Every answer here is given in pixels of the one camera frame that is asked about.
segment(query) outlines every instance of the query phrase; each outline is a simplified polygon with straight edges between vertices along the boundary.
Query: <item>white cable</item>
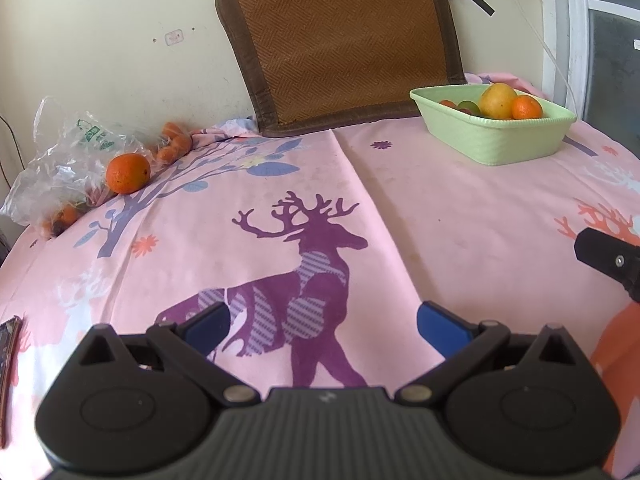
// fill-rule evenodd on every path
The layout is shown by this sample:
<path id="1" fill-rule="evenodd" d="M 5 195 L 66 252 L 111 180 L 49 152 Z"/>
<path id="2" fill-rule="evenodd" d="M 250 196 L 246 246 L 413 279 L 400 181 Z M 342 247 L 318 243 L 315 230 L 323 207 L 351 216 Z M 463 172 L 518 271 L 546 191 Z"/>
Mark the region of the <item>white cable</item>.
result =
<path id="1" fill-rule="evenodd" d="M 571 85 L 569 85 L 569 81 L 567 80 L 567 78 L 564 77 L 564 74 L 562 73 L 562 70 L 560 69 L 558 62 L 556 61 L 556 58 L 554 57 L 554 55 L 551 53 L 551 49 L 546 45 L 545 40 L 542 39 L 542 37 L 540 36 L 540 34 L 538 33 L 538 31 L 536 30 L 536 28 L 533 26 L 533 24 L 529 21 L 527 14 L 524 11 L 524 8 L 522 7 L 522 4 L 518 1 L 518 0 L 514 0 L 516 2 L 516 5 L 518 6 L 518 10 L 520 11 L 520 13 L 522 14 L 522 17 L 524 18 L 524 20 L 527 22 L 527 25 L 529 25 L 529 27 L 531 28 L 531 30 L 533 30 L 533 33 L 536 35 L 536 38 L 538 39 L 538 41 L 540 42 L 540 44 L 542 45 L 542 48 L 545 49 L 546 54 L 551 58 L 551 61 L 553 61 L 554 65 L 556 66 L 556 70 L 558 70 L 558 73 L 560 74 L 560 77 L 562 78 L 562 81 L 564 82 L 566 89 L 569 92 L 569 95 L 571 96 L 571 101 L 574 103 L 574 110 L 577 110 L 578 107 L 576 105 L 576 101 L 575 101 L 575 95 L 574 95 L 574 91 L 571 90 Z"/>

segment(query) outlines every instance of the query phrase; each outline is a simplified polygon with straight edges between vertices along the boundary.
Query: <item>wall socket cover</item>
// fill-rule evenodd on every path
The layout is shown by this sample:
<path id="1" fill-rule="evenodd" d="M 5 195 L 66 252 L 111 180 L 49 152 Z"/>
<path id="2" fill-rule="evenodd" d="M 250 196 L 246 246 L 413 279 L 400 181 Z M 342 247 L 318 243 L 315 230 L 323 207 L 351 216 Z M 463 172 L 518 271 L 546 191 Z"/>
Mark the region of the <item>wall socket cover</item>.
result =
<path id="1" fill-rule="evenodd" d="M 167 46 L 175 45 L 176 43 L 180 43 L 184 41 L 184 35 L 182 34 L 182 30 L 179 28 L 177 30 L 172 30 L 164 35 L 164 42 Z"/>

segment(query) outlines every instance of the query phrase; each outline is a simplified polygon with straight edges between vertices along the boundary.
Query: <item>metal screw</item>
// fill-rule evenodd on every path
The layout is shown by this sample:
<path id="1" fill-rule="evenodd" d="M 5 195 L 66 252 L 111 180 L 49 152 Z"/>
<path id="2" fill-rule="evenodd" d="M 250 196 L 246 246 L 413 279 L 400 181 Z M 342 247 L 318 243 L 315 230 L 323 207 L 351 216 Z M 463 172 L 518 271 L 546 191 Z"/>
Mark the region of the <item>metal screw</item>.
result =
<path id="1" fill-rule="evenodd" d="M 250 400 L 254 400 L 255 396 L 258 394 L 253 388 L 250 386 L 246 386 L 245 384 L 236 384 L 236 386 L 229 386 L 223 393 L 223 397 L 228 402 L 232 402 L 234 404 L 241 404 L 242 402 L 249 402 Z"/>
<path id="2" fill-rule="evenodd" d="M 405 386 L 400 390 L 400 397 L 406 402 L 418 403 L 431 399 L 433 392 L 430 388 L 422 386 L 421 384 L 412 384 L 411 386 Z"/>

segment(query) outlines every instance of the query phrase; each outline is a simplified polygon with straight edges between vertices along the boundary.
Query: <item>pink cloth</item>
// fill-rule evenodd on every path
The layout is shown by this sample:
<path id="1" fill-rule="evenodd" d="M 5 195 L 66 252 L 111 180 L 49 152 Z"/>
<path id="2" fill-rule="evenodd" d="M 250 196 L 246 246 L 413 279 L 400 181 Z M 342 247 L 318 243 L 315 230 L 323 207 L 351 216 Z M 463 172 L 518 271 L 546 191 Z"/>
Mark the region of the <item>pink cloth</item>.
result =
<path id="1" fill-rule="evenodd" d="M 420 118 L 295 139 L 249 128 L 196 134 L 194 152 L 145 190 L 55 240 L 36 242 L 31 228 L 20 237 L 0 269 L 1 319 L 26 320 L 3 480 L 48 470 L 34 413 L 97 322 L 142 332 L 223 298 L 234 323 L 212 358 L 263 394 L 290 384 L 393 392 L 442 359 L 417 333 L 422 300 L 519 332 L 561 322 L 587 354 L 628 304 L 619 284 L 576 261 L 572 238 L 590 222 L 638 237 L 640 162 L 585 123 L 553 156 L 494 168 Z M 614 474 L 632 462 L 625 452 Z"/>

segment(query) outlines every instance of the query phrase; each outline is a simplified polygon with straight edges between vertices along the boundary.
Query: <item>fruit basket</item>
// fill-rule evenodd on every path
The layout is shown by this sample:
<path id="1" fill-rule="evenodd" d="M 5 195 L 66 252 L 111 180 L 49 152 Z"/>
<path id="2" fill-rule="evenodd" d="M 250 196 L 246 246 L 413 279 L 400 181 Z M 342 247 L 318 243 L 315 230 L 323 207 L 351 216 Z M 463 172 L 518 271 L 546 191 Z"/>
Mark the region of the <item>fruit basket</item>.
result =
<path id="1" fill-rule="evenodd" d="M 410 96 L 432 135 L 488 166 L 553 155 L 577 120 L 573 112 L 537 97 L 544 117 L 518 121 L 476 117 L 440 104 L 442 100 L 478 102 L 487 88 L 489 85 L 433 86 L 412 90 Z"/>

